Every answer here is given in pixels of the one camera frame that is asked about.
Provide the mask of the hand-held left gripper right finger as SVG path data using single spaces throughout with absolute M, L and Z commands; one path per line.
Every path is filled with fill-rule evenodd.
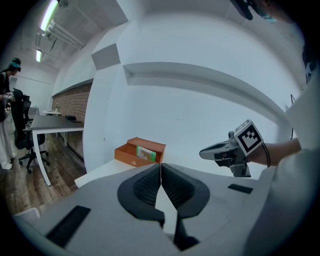
M 259 179 L 161 165 L 161 185 L 177 211 L 170 256 L 247 256 L 246 244 L 270 188 Z

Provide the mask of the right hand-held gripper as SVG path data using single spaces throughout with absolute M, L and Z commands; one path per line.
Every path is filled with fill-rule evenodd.
M 260 132 L 253 121 L 247 119 L 228 136 L 228 141 L 202 149 L 199 156 L 215 161 L 219 167 L 229 167 L 234 177 L 250 178 L 248 156 L 264 142 Z

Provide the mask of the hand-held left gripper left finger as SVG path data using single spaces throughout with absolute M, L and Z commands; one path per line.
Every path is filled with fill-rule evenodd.
M 45 256 L 173 256 L 179 249 L 160 224 L 135 218 L 118 201 L 120 184 L 149 168 L 151 165 L 92 180 L 49 207 L 34 224 L 21 216 L 13 220 Z M 90 212 L 67 245 L 60 247 L 46 236 L 76 206 Z

